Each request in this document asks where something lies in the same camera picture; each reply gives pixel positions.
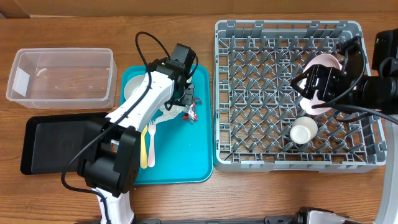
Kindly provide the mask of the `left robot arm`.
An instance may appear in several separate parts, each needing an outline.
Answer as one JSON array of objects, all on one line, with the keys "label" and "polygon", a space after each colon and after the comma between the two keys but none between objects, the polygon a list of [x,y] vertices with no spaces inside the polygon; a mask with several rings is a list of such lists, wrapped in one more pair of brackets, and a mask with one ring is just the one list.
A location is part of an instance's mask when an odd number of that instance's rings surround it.
[{"label": "left robot arm", "polygon": [[97,196],[101,223],[134,222],[129,189],[139,171],[141,134],[157,110],[191,108],[195,61],[190,47],[177,44],[172,54],[146,65],[142,83],[118,109],[88,122],[77,173],[84,191]]}]

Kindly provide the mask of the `teal serving tray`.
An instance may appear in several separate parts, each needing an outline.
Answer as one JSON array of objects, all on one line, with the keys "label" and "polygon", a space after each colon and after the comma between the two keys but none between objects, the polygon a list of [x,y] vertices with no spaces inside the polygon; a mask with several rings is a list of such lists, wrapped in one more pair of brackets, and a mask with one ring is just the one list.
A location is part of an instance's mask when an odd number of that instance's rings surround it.
[{"label": "teal serving tray", "polygon": [[198,120],[184,121],[182,114],[157,124],[155,166],[140,169],[135,185],[204,182],[213,173],[213,130],[208,70],[200,65],[192,76],[194,97],[201,103]]}]

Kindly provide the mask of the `black tray bin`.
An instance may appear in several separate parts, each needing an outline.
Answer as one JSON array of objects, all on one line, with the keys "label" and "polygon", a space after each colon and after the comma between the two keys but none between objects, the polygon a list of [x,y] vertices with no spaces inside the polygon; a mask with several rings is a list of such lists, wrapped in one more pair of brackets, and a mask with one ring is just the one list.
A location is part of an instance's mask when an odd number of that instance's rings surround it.
[{"label": "black tray bin", "polygon": [[24,175],[62,172],[83,147],[86,122],[105,112],[34,116],[28,119],[20,171]]}]

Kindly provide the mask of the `grey bowl with rice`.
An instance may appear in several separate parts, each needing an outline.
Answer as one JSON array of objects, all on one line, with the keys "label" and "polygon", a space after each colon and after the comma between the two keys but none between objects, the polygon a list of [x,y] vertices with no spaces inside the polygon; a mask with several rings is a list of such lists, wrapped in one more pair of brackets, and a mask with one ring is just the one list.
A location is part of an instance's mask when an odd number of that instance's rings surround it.
[{"label": "grey bowl with rice", "polygon": [[138,75],[131,78],[124,87],[124,98],[128,100],[128,98],[137,90],[137,88],[144,81],[145,75]]}]

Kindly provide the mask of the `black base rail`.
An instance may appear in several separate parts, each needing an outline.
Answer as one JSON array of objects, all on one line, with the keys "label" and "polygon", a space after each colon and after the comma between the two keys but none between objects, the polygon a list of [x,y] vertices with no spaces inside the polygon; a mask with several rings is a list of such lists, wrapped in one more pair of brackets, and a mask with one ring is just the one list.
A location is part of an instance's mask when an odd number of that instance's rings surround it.
[{"label": "black base rail", "polygon": [[361,224],[350,217],[314,207],[301,207],[295,215],[265,216],[264,218],[160,220],[134,218],[132,224]]}]

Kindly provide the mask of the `clear plastic bin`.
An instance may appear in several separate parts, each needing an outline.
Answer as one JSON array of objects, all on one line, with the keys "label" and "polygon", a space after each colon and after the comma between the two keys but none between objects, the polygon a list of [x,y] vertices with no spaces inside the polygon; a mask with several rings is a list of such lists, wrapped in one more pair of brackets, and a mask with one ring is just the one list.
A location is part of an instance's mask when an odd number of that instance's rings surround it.
[{"label": "clear plastic bin", "polygon": [[117,70],[109,48],[20,49],[6,98],[33,109],[112,108]]}]

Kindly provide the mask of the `white plastic fork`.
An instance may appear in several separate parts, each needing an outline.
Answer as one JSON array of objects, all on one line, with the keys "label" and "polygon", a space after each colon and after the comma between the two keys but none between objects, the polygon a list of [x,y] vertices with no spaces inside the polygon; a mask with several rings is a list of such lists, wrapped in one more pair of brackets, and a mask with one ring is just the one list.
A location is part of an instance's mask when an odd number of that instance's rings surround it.
[{"label": "white plastic fork", "polygon": [[149,155],[148,155],[148,166],[155,166],[155,133],[156,133],[156,124],[155,121],[152,120],[148,126],[148,132],[150,134],[150,147],[149,147]]}]

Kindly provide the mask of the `white cup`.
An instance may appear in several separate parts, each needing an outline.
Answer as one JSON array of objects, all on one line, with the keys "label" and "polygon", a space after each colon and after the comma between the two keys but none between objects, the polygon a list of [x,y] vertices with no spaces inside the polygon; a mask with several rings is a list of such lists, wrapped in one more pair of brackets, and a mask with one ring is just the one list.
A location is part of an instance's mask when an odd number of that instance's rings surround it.
[{"label": "white cup", "polygon": [[317,123],[309,117],[297,118],[290,129],[290,138],[297,144],[305,144],[312,140],[318,132]]}]

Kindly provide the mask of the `grey dishwasher rack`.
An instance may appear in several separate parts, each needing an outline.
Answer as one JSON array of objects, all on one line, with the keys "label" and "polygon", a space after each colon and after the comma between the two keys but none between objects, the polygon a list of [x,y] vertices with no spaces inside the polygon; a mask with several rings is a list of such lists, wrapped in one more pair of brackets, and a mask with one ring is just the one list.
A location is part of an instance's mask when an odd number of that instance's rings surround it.
[{"label": "grey dishwasher rack", "polygon": [[325,110],[317,135],[290,139],[305,116],[290,81],[311,59],[362,36],[355,21],[220,20],[215,24],[214,165],[224,172],[369,172],[386,163],[381,120]]}]

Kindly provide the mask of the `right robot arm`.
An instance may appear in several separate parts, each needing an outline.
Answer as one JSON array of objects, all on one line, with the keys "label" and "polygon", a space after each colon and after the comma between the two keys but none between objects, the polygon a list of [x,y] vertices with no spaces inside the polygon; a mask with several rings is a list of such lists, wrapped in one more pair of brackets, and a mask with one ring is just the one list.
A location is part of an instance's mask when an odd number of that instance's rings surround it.
[{"label": "right robot arm", "polygon": [[321,55],[315,57],[290,85],[302,97],[319,100],[313,109],[357,113],[356,121],[370,116],[385,119],[387,160],[375,223],[397,223],[397,30],[376,34],[372,62],[376,76],[365,74],[366,57],[360,41],[355,36],[336,45],[337,53],[344,57],[336,68]]}]

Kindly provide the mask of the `white napkin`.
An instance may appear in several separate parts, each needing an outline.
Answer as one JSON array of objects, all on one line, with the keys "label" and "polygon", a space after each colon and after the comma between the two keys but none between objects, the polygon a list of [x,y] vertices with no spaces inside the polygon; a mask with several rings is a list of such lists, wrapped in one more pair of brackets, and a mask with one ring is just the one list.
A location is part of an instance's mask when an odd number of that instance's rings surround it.
[{"label": "white napkin", "polygon": [[162,105],[159,110],[162,114],[157,117],[154,124],[162,123],[171,119],[176,118],[180,113],[184,112],[185,108],[182,106],[173,106],[170,110],[167,110],[164,105]]}]

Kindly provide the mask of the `red silver foil wrapper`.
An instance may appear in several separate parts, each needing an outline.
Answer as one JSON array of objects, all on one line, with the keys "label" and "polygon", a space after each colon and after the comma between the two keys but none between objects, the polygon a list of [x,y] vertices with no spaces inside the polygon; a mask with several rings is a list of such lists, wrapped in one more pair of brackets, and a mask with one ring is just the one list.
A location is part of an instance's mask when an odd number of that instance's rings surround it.
[{"label": "red silver foil wrapper", "polygon": [[194,98],[192,100],[191,105],[186,106],[184,108],[184,115],[182,116],[182,119],[184,121],[189,121],[191,124],[193,124],[195,121],[198,120],[197,112],[196,112],[196,105],[197,103],[199,105],[202,104],[201,99],[199,98]]}]

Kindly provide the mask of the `yellow plastic spoon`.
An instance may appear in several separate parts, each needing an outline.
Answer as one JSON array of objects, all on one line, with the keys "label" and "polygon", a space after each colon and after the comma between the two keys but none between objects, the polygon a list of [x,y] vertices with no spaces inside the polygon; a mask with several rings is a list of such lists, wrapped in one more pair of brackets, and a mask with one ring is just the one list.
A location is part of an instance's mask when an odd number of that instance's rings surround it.
[{"label": "yellow plastic spoon", "polygon": [[140,167],[146,169],[148,167],[147,149],[146,149],[146,134],[148,126],[145,126],[141,133],[141,152],[140,152]]}]

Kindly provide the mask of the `white round plate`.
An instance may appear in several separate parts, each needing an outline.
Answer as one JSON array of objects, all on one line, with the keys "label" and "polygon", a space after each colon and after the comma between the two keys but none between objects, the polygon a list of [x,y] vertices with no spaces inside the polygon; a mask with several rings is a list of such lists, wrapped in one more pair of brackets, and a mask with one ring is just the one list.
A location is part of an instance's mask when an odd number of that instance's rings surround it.
[{"label": "white round plate", "polygon": [[[338,70],[342,69],[342,64],[339,63],[338,59],[331,55],[331,54],[321,54],[321,55],[317,55],[316,57],[314,57],[311,61],[309,61],[309,63],[304,67],[304,72],[306,72],[312,65],[315,64],[321,64],[324,65],[326,67],[333,67],[333,68],[337,68]],[[317,98],[316,95],[314,95],[314,97],[309,100],[307,98],[302,98],[300,100],[300,106],[301,108],[306,112],[306,114],[312,115],[312,116],[316,116],[316,115],[320,115],[323,113],[326,113],[327,111],[330,111],[331,108],[312,108],[312,106],[314,105],[320,105],[323,104],[324,101],[319,100]]]}]

